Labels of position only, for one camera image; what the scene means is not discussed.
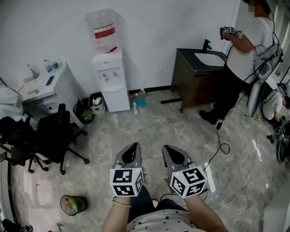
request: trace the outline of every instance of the bracelet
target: bracelet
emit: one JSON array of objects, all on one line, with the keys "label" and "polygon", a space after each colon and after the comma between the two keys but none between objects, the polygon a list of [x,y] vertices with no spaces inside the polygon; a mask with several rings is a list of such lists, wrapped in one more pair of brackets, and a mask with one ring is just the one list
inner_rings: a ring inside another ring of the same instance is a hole
[{"label": "bracelet", "polygon": [[119,202],[115,201],[115,198],[116,197],[113,198],[113,204],[116,204],[118,206],[125,207],[125,208],[131,208],[132,207],[132,205],[126,205],[126,204],[122,204],[122,203],[119,203]]}]

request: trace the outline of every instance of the star-patterned shirt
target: star-patterned shirt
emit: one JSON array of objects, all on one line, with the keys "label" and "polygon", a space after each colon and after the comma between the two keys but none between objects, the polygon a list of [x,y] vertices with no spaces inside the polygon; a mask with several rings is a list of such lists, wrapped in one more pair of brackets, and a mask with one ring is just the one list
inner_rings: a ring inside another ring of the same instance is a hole
[{"label": "star-patterned shirt", "polygon": [[205,232],[195,227],[189,212],[176,209],[159,210],[139,216],[128,224],[127,231]]}]

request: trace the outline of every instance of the hand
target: hand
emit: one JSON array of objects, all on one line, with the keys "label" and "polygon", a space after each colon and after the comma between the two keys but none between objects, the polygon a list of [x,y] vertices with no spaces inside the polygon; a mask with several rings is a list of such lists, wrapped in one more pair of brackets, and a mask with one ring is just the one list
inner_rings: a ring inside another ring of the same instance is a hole
[{"label": "hand", "polygon": [[225,31],[222,32],[222,39],[230,41],[231,40],[231,36],[232,36],[231,33],[228,33],[228,32],[225,32]]}]

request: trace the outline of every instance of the small wastebasket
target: small wastebasket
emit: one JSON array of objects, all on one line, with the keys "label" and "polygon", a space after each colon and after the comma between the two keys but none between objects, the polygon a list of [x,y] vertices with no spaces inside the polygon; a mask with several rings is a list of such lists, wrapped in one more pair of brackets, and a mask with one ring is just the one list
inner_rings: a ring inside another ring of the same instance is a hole
[{"label": "small wastebasket", "polygon": [[87,201],[83,197],[64,195],[60,199],[60,206],[69,216],[75,216],[87,209]]},{"label": "small wastebasket", "polygon": [[87,107],[87,105],[81,104],[79,101],[74,106],[73,112],[82,123],[88,124],[91,123],[94,119],[94,115]]},{"label": "small wastebasket", "polygon": [[[93,99],[96,100],[98,97],[101,98],[101,102],[97,106],[95,106],[95,105],[93,105],[92,101],[93,101]],[[89,97],[89,107],[90,107],[92,113],[97,115],[97,116],[103,115],[105,113],[104,98],[103,98],[103,95],[101,92],[94,93]]]}]

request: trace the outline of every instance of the white t-shirt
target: white t-shirt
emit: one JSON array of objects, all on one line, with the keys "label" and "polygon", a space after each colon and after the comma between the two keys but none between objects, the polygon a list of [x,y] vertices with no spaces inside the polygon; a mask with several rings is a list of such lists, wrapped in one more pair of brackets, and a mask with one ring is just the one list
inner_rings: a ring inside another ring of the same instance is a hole
[{"label": "white t-shirt", "polygon": [[195,227],[189,212],[165,209],[139,216],[127,226],[130,232],[188,231],[205,232]]},{"label": "white t-shirt", "polygon": [[276,92],[270,99],[263,105],[263,114],[266,119],[271,120],[274,118],[275,111],[280,112],[282,108],[283,97],[280,93]]},{"label": "white t-shirt", "polygon": [[11,117],[15,121],[20,121],[23,116],[22,96],[9,89],[0,86],[0,119]]},{"label": "white t-shirt", "polygon": [[[273,44],[273,22],[266,18],[258,17],[253,20],[247,29],[242,31],[239,38],[245,35],[256,47],[258,54],[266,51]],[[241,80],[254,73],[254,57],[256,49],[248,53],[242,53],[233,47],[227,59],[229,69]],[[256,75],[250,76],[246,83],[251,83]]]}]

